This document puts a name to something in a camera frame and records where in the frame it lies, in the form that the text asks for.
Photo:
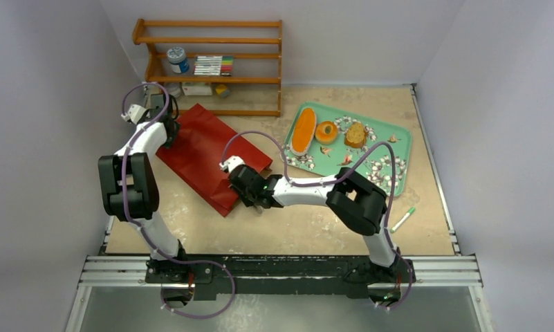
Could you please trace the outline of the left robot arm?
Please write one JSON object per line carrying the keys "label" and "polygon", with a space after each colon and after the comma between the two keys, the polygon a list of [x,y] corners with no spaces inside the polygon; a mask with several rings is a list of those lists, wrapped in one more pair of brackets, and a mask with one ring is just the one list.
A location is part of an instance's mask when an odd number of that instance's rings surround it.
{"label": "left robot arm", "polygon": [[136,130],[116,153],[98,159],[102,202],[106,213],[130,223],[150,250],[147,281],[167,277],[180,283],[190,273],[187,255],[158,212],[160,194],[150,163],[160,147],[172,146],[180,125],[174,96],[155,94],[148,109],[133,104],[123,119]]}

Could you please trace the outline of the red paper bag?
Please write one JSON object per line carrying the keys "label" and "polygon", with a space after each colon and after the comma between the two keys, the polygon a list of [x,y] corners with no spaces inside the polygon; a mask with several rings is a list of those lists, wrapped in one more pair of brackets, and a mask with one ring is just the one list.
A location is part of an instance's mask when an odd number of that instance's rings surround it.
{"label": "red paper bag", "polygon": [[239,199],[229,188],[228,175],[219,163],[229,139],[237,132],[200,104],[178,117],[178,135],[169,148],[156,155],[221,216]]}

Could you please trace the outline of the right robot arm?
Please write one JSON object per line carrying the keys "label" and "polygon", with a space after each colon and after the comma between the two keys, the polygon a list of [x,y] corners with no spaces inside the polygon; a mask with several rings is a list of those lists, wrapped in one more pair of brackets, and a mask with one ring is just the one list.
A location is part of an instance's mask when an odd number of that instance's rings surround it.
{"label": "right robot arm", "polygon": [[364,239],[373,276],[387,282],[398,272],[413,277],[410,261],[403,259],[388,230],[391,201],[384,190],[348,167],[323,178],[267,178],[247,165],[221,164],[230,187],[244,205],[263,209],[292,205],[328,207],[345,226]]}

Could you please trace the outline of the fake brown bread slice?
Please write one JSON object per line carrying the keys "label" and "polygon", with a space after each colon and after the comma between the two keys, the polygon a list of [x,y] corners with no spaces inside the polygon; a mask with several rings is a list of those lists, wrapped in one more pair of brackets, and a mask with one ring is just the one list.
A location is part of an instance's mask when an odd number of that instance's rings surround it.
{"label": "fake brown bread slice", "polygon": [[348,147],[359,149],[367,141],[367,131],[360,122],[353,123],[344,135],[344,144]]}

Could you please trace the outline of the fake orange doughnut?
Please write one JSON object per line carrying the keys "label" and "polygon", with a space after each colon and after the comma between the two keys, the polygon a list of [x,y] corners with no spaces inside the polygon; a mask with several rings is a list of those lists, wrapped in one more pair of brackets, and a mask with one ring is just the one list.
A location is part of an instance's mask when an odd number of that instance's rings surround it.
{"label": "fake orange doughnut", "polygon": [[324,121],[317,125],[315,139],[322,145],[331,145],[338,136],[338,126],[331,121]]}

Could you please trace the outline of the green floral tray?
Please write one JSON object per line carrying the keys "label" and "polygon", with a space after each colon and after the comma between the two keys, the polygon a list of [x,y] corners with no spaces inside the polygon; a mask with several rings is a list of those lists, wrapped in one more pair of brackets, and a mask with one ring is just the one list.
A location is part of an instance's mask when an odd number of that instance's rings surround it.
{"label": "green floral tray", "polygon": [[[290,150],[290,144],[296,122],[302,111],[307,108],[314,110],[317,116],[317,123],[324,121],[333,122],[338,128],[338,136],[330,145],[323,145],[317,140],[313,140],[303,156],[296,156]],[[364,147],[361,148],[352,148],[344,143],[345,133],[355,123],[362,124],[366,130],[367,140]],[[394,194],[399,196],[405,187],[412,145],[411,132],[403,127],[316,102],[305,102],[298,109],[284,141],[283,150],[287,163],[291,167],[304,169],[320,176],[328,176],[338,173],[341,167],[352,167],[377,142],[386,142],[392,146],[396,168]]]}

